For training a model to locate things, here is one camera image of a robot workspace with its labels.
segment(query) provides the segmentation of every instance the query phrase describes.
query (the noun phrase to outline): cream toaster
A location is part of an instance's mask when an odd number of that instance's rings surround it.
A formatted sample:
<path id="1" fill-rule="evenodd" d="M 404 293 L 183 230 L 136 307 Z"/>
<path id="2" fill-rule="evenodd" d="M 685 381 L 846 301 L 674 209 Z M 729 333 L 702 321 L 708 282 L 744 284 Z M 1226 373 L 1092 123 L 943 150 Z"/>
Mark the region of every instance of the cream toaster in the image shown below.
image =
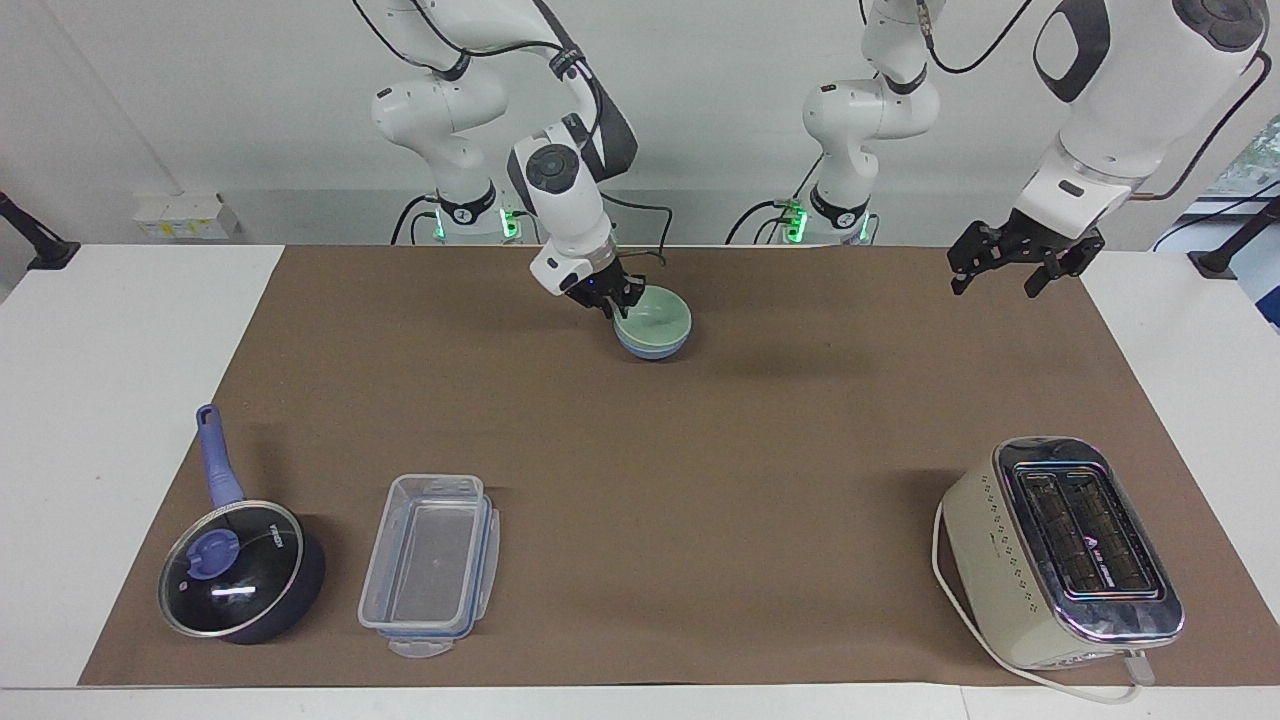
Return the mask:
<path id="1" fill-rule="evenodd" d="M 1002 443 L 947 491 L 941 512 L 978 629 L 1015 667 L 1133 656 L 1183 629 L 1129 498 L 1083 441 Z"/>

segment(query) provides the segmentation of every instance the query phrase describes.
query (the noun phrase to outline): pot handle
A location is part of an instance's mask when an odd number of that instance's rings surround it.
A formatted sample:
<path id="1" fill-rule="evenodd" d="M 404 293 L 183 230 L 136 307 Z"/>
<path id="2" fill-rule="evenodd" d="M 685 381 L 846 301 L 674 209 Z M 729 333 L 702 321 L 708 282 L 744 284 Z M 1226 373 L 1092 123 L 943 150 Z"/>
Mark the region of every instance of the pot handle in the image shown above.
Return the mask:
<path id="1" fill-rule="evenodd" d="M 244 491 L 236 479 L 232 462 L 227 457 L 227 439 L 223 437 L 223 416 L 215 405 L 196 410 L 196 434 L 200 438 L 200 456 L 205 461 L 205 482 L 214 507 L 223 507 L 244 500 Z"/>

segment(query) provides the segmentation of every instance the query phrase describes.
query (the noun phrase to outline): green bowl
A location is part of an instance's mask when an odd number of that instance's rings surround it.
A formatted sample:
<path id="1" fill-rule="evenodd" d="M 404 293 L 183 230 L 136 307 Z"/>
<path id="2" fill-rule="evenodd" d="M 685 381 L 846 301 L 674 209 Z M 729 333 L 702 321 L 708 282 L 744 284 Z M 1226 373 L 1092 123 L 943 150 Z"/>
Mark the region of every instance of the green bowl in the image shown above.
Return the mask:
<path id="1" fill-rule="evenodd" d="M 678 295 L 664 287 L 649 286 L 640 302 L 627 311 L 613 315 L 613 332 L 618 341 L 636 357 L 662 360 L 671 357 L 689 340 L 694 327 L 689 305 Z"/>

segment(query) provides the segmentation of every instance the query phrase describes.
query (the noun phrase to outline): green light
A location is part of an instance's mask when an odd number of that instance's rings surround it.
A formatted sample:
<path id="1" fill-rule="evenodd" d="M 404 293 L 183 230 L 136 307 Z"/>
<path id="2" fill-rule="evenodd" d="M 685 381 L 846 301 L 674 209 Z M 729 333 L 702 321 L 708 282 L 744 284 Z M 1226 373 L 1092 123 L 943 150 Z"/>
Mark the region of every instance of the green light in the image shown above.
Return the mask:
<path id="1" fill-rule="evenodd" d="M 790 243 L 804 242 L 804 228 L 809 224 L 809 213 L 799 204 L 787 205 L 787 228 L 783 238 Z"/>
<path id="2" fill-rule="evenodd" d="M 502 234 L 504 234 L 507 240 L 516 240 L 520 237 L 520 222 L 516 220 L 516 217 L 509 210 L 504 210 L 502 208 L 498 209 L 498 214 L 502 218 Z"/>

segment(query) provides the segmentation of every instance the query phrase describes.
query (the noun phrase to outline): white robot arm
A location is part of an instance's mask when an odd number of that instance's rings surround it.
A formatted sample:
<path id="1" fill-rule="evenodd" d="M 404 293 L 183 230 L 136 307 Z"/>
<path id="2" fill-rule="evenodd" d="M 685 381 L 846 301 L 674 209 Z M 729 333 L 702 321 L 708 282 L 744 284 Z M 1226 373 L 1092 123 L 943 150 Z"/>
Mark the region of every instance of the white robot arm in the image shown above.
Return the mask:
<path id="1" fill-rule="evenodd" d="M 937 15 L 943 4 L 933 0 L 929 8 Z M 805 234 L 826 242 L 851 240 L 867 213 L 879 161 L 863 143 L 922 135 L 938 118 L 915 0 L 874 1 L 861 50 L 874 78 L 823 85 L 804 105 L 805 129 L 823 152 L 818 182 L 805 201 Z"/>
<path id="2" fill-rule="evenodd" d="M 507 163 L 516 192 L 549 236 L 530 269 L 553 295 L 605 316 L 625 314 L 644 292 L 644 278 L 622 269 L 596 183 L 631 167 L 636 140 L 559 19 L 543 0 L 387 1 L 389 44 L 431 77 L 379 92 L 374 118 L 389 140 L 431 165 L 454 224 L 500 219 L 489 211 L 495 190 L 481 169 L 484 156 L 456 135 L 507 108 L 497 77 L 471 59 L 527 50 L 568 86 L 576 111 L 517 142 Z"/>
<path id="3" fill-rule="evenodd" d="M 1071 115 L 1005 225 L 974 222 L 951 247 L 952 291 L 1010 263 L 1041 264 L 1030 297 L 1083 273 L 1103 245 L 1097 222 L 1231 90 L 1267 23 L 1265 0 L 1064 0 L 1036 67 Z"/>

